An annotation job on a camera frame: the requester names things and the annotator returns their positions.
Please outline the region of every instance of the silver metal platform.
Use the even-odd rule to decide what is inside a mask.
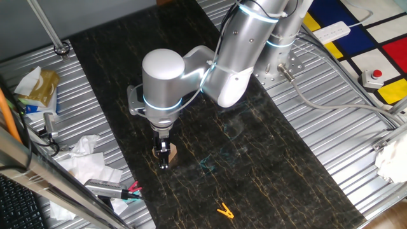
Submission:
[[[100,139],[97,141],[95,152],[103,152],[107,166],[123,171],[120,182],[129,187],[134,182],[133,176],[72,47],[69,56],[70,60],[63,62],[53,52],[53,46],[49,46],[0,64],[0,74],[3,75],[7,85],[14,90],[22,77],[33,67],[40,66],[43,69],[56,71],[60,76],[57,88],[60,110],[59,116],[55,119],[59,136],[56,141],[59,144],[67,144],[72,149],[80,137],[99,134]],[[35,121],[30,125],[36,130],[41,130],[44,122]],[[64,158],[67,158],[67,153],[64,152],[55,157],[56,160]],[[67,221],[51,219],[49,201],[41,197],[40,202],[50,228],[95,228],[78,216]],[[155,228],[142,200],[129,202],[127,209],[120,216],[126,223],[136,225],[137,228]]]
[[[234,0],[198,0],[198,3],[219,29]],[[312,45],[303,45],[301,41],[295,44],[323,55]],[[340,76],[321,58],[296,47],[293,52],[305,66],[296,82],[312,102],[368,103],[367,94],[357,88],[349,73],[340,71]],[[388,183],[377,175],[376,153],[371,145],[391,129],[381,116],[365,109],[313,109],[304,104],[283,77],[266,82],[265,86],[277,107],[367,220],[407,196],[407,184]]]

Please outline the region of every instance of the black marble surface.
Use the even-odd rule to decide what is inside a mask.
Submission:
[[[121,18],[70,38],[158,228],[355,228],[364,218],[259,82],[221,109],[199,95],[171,131],[176,164],[162,171],[147,120],[128,112],[126,88],[156,48],[214,49],[218,31],[195,0]],[[234,219],[218,213],[224,202]]]

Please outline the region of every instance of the yellow square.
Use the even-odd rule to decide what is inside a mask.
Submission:
[[[378,90],[388,104],[393,104],[407,96],[407,81],[401,79]]]
[[[311,15],[307,12],[307,14],[304,17],[304,24],[313,32],[321,27],[319,24],[311,17]]]
[[[336,59],[343,57],[342,52],[340,52],[332,42],[325,44],[325,47],[332,53],[332,55]]]

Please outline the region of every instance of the yellow clothespin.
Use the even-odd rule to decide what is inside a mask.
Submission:
[[[226,209],[225,211],[222,211],[222,210],[219,210],[219,209],[216,209],[216,210],[217,210],[218,212],[224,214],[224,215],[227,216],[228,218],[233,219],[235,216],[231,213],[231,211],[229,210],[229,208],[228,208],[224,203],[222,203],[222,205],[223,205],[223,207]]]

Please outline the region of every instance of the red square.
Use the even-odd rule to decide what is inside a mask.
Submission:
[[[407,38],[384,45],[383,49],[407,73]]]

